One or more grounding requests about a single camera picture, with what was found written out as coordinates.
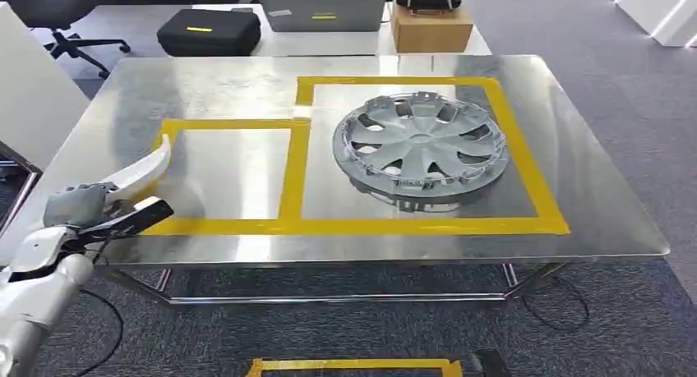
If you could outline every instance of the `white pillar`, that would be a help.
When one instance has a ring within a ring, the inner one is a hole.
[[[0,36],[0,141],[45,170],[90,101],[4,2]]]
[[[697,0],[613,1],[664,46],[686,46],[697,34]]]

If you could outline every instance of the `cable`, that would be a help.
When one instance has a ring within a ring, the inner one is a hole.
[[[113,354],[116,352],[118,347],[121,345],[121,341],[123,340],[123,317],[121,316],[121,313],[118,312],[118,309],[116,308],[116,306],[114,306],[110,301],[106,300],[101,295],[98,295],[98,294],[96,294],[92,291],[89,291],[87,289],[81,289],[80,292],[84,293],[86,295],[89,295],[89,296],[93,297],[94,299],[102,302],[113,312],[113,315],[116,317],[116,320],[118,322],[118,337],[116,339],[116,342],[113,344],[113,347],[111,348],[111,350],[109,350],[109,352],[107,353],[106,356],[104,356],[98,362],[94,363],[92,366],[87,367],[86,369],[84,369],[80,373],[73,375],[72,377],[81,377],[83,375],[90,373],[92,370],[102,366],[109,359],[111,359]]]
[[[590,309],[589,309],[588,303],[584,299],[584,296],[581,295],[581,292],[574,286],[574,284],[570,283],[569,281],[567,281],[561,277],[557,277],[557,276],[554,276],[552,279],[555,280],[557,283],[564,285],[565,287],[570,289],[573,293],[575,293],[576,300],[583,306],[584,318],[578,324],[571,325],[571,326],[563,326],[561,324],[554,324],[551,321],[546,320],[544,317],[542,317],[540,314],[538,314],[534,308],[532,308],[530,306],[530,304],[528,303],[528,298],[525,296],[525,293],[523,293],[520,296],[520,300],[523,301],[523,305],[525,306],[526,309],[528,309],[528,311],[530,312],[530,314],[533,315],[533,317],[537,318],[540,322],[542,322],[543,324],[545,324],[546,326],[548,326],[554,330],[559,330],[561,332],[576,332],[576,331],[581,330],[584,326],[586,326],[590,323]]]
[[[113,232],[110,232],[107,235],[106,239],[104,239],[104,243],[102,243],[102,246],[99,247],[99,250],[97,251],[97,255],[95,255],[95,257],[92,259],[92,264],[97,264],[97,260],[99,260],[99,258],[101,257],[101,258],[104,258],[104,261],[106,262],[106,264],[108,266],[108,259],[106,256],[102,256],[102,254],[104,253],[104,250],[106,250],[107,246],[111,242],[112,235],[113,235]]]

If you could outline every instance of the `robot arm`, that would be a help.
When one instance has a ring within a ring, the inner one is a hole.
[[[0,272],[0,377],[29,375],[39,345],[92,275],[97,258],[85,256],[88,244],[133,237],[172,215],[153,196],[125,213],[121,206],[164,173],[169,157],[163,136],[156,151],[128,168],[49,198],[45,228],[27,236]]]

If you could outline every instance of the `stainless steel table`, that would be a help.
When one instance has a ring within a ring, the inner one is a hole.
[[[473,84],[449,85],[462,82],[453,76]],[[308,89],[307,83],[317,85]],[[331,153],[335,126],[351,110],[380,94],[419,90],[501,112],[496,120],[510,147],[520,149],[487,192],[454,212],[405,213],[362,194]],[[104,269],[118,282],[169,304],[503,300],[570,262],[658,256],[669,250],[540,57],[456,55],[123,60],[2,238],[4,246],[19,244],[39,225],[49,192],[98,181],[134,162],[149,151],[161,127],[177,138],[170,168],[155,192],[177,217],[149,236],[114,242]],[[303,137],[308,138],[307,161],[299,168]],[[522,160],[526,154],[532,163]],[[547,195],[547,207],[533,194]],[[557,206],[561,221],[535,220]],[[433,225],[424,221],[429,219]],[[175,268],[368,261],[503,264],[509,288],[501,293],[294,298],[190,298],[164,292]],[[513,263],[545,265],[519,282]],[[164,271],[150,286],[118,270],[123,266]]]

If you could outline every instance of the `cardboard box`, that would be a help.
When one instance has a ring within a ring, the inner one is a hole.
[[[462,53],[473,22],[461,7],[453,11],[411,14],[395,3],[392,35],[397,53]]]

